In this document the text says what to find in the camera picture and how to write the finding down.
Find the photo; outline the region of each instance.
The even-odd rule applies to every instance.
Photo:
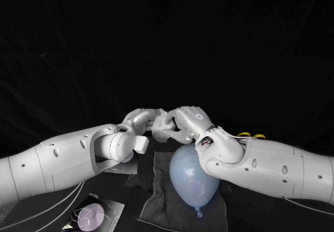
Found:
[[[124,210],[124,204],[90,194],[70,215],[61,232],[113,232]]]

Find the cloth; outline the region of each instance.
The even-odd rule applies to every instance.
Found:
[[[166,116],[168,116],[168,112],[163,109],[160,109],[160,115],[158,116],[155,120],[155,124],[152,126],[152,136],[160,143],[166,143],[169,139],[169,136],[166,134],[162,134],[162,130],[176,129],[176,124],[173,120],[170,121],[169,124],[166,124]]]
[[[204,217],[179,196],[169,175],[173,152],[155,153],[155,194],[143,207],[139,221],[175,232],[227,232],[227,204],[219,189],[206,206]]]

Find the circular joint cover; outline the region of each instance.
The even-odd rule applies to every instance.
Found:
[[[110,145],[110,154],[116,161],[124,161],[132,155],[136,145],[136,135],[127,132],[119,132]]]

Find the black table surface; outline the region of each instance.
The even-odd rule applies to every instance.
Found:
[[[146,201],[153,195],[155,151],[175,152],[183,144],[173,139],[169,139],[168,143],[160,143],[149,134],[147,136],[150,144],[146,154],[136,154],[136,156],[139,156],[139,174],[133,176],[135,179],[132,181],[132,186],[126,185],[129,180],[127,174],[101,173],[87,180],[73,206],[60,219],[42,230],[42,232],[61,231],[71,212],[75,210],[90,193],[101,195],[103,197],[126,204],[116,232],[166,231],[159,227],[140,222],[137,219],[140,217]],[[42,212],[65,198],[74,189],[75,187],[22,200],[11,211],[2,225],[6,226]],[[228,206],[231,232],[245,230],[276,232],[326,231],[332,228],[334,216],[316,212],[293,204],[284,199],[266,196],[261,193],[244,189],[234,183],[224,180],[221,181],[221,193]],[[77,193],[50,212],[15,227],[3,230],[3,232],[35,232],[39,230],[65,211],[75,195]],[[307,200],[296,201],[334,213],[334,206],[326,203]]]

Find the black background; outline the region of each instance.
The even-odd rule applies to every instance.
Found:
[[[0,156],[57,135],[122,123],[137,108],[185,105],[201,106],[231,134],[263,133],[332,156],[330,2],[9,1],[0,23]],[[278,212],[309,210],[234,187],[230,196],[241,199],[227,201],[235,231],[290,230],[287,218],[274,227]],[[277,201],[281,208],[266,211]],[[244,214],[231,209],[237,203]],[[263,222],[253,221],[255,212]],[[306,230],[316,223],[299,213],[293,217],[307,221]]]

